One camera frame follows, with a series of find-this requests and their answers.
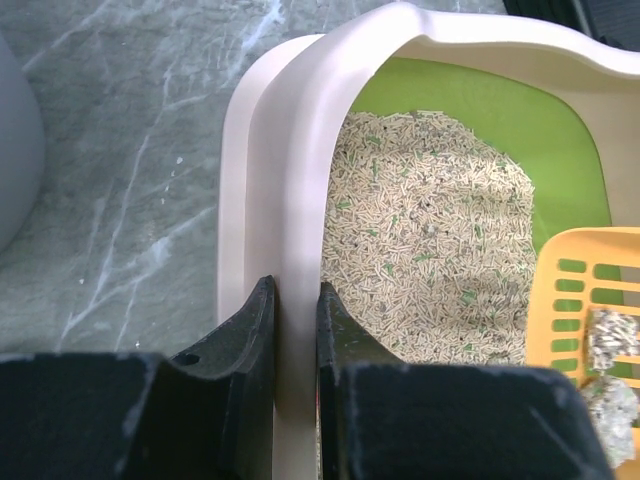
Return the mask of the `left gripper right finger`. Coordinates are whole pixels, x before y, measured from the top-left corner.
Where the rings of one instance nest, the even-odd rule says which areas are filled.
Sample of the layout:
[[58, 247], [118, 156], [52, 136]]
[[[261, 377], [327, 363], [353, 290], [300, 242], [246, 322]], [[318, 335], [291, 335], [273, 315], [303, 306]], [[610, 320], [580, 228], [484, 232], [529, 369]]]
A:
[[326, 479], [610, 479], [577, 389], [518, 366], [410, 364], [329, 283], [316, 313]]

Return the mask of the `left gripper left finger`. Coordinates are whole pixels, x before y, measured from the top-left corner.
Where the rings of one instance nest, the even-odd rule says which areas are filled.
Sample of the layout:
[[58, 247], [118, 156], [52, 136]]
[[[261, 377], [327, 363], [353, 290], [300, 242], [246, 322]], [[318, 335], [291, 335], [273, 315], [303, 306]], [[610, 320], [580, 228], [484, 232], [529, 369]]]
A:
[[176, 354], [1, 358], [5, 479], [268, 479], [275, 282]]

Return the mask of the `orange litter scoop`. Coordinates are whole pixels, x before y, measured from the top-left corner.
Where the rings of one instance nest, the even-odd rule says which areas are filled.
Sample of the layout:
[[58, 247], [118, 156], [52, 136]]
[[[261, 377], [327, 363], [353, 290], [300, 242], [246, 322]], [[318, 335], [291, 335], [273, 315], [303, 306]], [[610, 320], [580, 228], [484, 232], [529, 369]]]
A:
[[585, 385], [593, 377], [586, 328], [596, 308], [639, 317], [637, 227], [571, 229], [545, 243], [529, 297], [525, 363]]

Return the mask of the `beige green litter box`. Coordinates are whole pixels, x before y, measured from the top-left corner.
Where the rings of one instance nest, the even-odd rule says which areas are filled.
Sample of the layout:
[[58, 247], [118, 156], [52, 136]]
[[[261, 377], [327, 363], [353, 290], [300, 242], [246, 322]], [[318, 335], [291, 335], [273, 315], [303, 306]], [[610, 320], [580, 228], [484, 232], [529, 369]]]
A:
[[339, 128], [390, 58], [434, 60], [538, 88], [583, 121], [616, 226], [639, 222], [639, 56], [572, 29], [393, 2], [327, 34], [286, 41], [239, 81], [221, 152], [217, 313], [231, 316], [273, 275], [281, 317], [273, 475], [316, 475], [315, 305], [327, 184]]

